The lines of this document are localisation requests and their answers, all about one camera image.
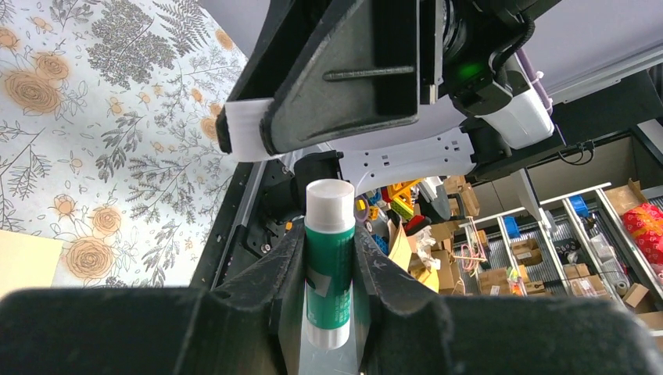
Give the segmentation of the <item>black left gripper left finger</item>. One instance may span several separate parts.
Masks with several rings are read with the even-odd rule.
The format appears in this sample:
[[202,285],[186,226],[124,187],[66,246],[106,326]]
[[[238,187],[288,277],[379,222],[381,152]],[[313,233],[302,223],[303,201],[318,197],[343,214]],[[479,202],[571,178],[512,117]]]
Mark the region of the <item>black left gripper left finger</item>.
[[27,289],[1,302],[4,374],[296,374],[305,231],[220,287]]

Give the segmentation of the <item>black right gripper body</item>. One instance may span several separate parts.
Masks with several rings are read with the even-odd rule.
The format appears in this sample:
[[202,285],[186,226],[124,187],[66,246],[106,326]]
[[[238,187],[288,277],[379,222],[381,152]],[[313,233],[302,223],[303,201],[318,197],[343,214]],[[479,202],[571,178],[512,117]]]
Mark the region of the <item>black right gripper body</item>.
[[421,1],[420,102],[507,104],[516,95],[507,61],[555,1]]

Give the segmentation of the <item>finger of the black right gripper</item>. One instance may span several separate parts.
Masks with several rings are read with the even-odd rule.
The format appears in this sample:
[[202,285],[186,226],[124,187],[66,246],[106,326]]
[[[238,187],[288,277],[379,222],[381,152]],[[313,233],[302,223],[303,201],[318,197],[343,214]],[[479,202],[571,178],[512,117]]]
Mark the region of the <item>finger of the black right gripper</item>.
[[333,1],[260,124],[270,154],[418,119],[418,1]]
[[[361,1],[272,1],[252,55],[228,102],[272,98],[260,121],[269,154],[285,154],[363,132],[363,85],[340,80],[358,70]],[[222,152],[231,153],[226,110],[217,117]]]

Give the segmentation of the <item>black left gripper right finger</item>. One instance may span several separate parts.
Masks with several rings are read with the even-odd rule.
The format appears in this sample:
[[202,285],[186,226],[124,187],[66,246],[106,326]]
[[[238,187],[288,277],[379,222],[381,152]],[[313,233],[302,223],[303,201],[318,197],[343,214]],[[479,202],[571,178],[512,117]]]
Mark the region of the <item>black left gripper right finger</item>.
[[599,298],[440,295],[354,234],[353,312],[366,374],[659,374],[644,323]]

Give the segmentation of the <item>white green glue stick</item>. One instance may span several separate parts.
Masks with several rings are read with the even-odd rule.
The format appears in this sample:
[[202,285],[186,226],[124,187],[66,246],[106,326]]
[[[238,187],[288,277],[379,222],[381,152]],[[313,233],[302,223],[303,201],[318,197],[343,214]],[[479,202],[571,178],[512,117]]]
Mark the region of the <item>white green glue stick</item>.
[[344,180],[306,186],[306,334],[324,350],[341,348],[349,339],[354,199],[354,186]]

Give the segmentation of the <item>cream envelope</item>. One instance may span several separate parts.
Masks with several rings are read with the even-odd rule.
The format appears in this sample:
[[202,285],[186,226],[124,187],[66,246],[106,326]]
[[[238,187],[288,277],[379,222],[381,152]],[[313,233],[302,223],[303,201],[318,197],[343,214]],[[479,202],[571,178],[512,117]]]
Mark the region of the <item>cream envelope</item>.
[[50,288],[62,248],[60,240],[1,230],[1,298]]

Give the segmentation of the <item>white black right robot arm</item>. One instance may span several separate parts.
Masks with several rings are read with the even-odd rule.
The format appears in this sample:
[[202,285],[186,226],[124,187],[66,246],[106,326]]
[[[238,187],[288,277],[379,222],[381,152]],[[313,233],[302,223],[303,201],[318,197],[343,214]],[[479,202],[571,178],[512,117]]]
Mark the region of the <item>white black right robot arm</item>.
[[552,1],[272,1],[216,118],[244,163],[343,138],[356,151],[297,161],[283,187],[301,207],[316,180],[357,194],[405,180],[501,177],[564,139],[517,54]]

